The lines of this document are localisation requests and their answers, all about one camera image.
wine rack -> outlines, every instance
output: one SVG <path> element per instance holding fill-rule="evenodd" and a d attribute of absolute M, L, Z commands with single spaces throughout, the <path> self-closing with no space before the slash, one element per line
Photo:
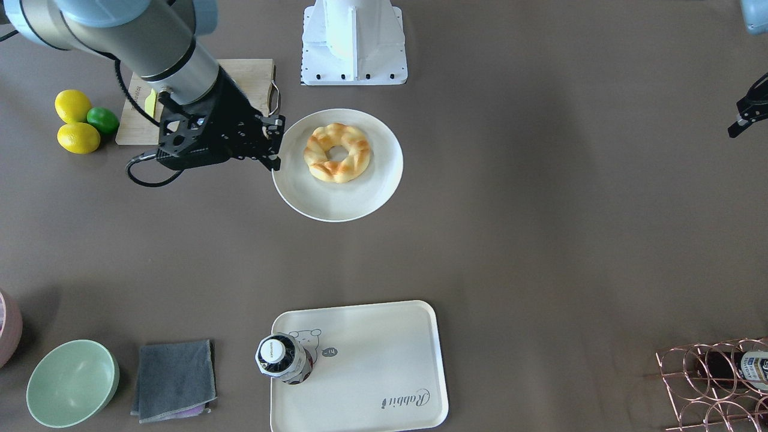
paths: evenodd
<path fill-rule="evenodd" d="M 689 344 L 656 353 L 677 426 L 668 431 L 768 432 L 768 391 L 737 374 L 733 355 L 768 351 L 768 337 Z"/>

ring-shaped bread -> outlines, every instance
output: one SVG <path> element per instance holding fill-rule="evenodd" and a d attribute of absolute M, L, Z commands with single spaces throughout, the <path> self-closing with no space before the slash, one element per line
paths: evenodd
<path fill-rule="evenodd" d="M 343 161 L 328 160 L 328 150 L 336 146 L 342 146 L 348 152 Z M 315 129 L 304 148 L 304 161 L 310 167 L 310 173 L 332 183 L 346 183 L 357 178 L 370 160 L 371 146 L 366 135 L 354 126 L 341 123 Z"/>

bowl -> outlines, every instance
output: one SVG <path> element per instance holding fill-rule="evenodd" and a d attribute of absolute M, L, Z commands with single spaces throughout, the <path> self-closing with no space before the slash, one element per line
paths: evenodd
<path fill-rule="evenodd" d="M 342 184 L 314 178 L 303 156 L 312 132 L 335 122 L 359 128 L 372 152 L 368 168 Z M 318 221 L 347 222 L 373 213 L 392 197 L 402 177 L 402 149 L 395 134 L 378 118 L 353 109 L 318 111 L 297 121 L 283 136 L 278 155 L 280 170 L 272 171 L 272 179 L 280 197 Z"/>
<path fill-rule="evenodd" d="M 118 363 L 104 345 L 70 341 L 43 357 L 32 372 L 27 408 L 45 426 L 73 426 L 104 408 L 119 380 Z"/>
<path fill-rule="evenodd" d="M 22 338 L 22 312 L 16 301 L 0 290 L 0 367 L 13 355 Z"/>

mint green bowl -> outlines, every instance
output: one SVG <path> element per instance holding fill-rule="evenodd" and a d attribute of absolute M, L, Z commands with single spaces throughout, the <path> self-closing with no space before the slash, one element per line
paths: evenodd
<path fill-rule="evenodd" d="M 56 347 L 40 361 L 27 385 L 27 408 L 40 424 L 70 427 L 107 405 L 120 380 L 112 353 L 98 342 Z"/>

towel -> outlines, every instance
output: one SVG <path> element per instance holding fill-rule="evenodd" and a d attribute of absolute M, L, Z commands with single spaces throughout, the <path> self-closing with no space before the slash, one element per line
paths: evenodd
<path fill-rule="evenodd" d="M 210 340 L 141 347 L 131 415 L 139 423 L 209 412 L 216 399 Z"/>

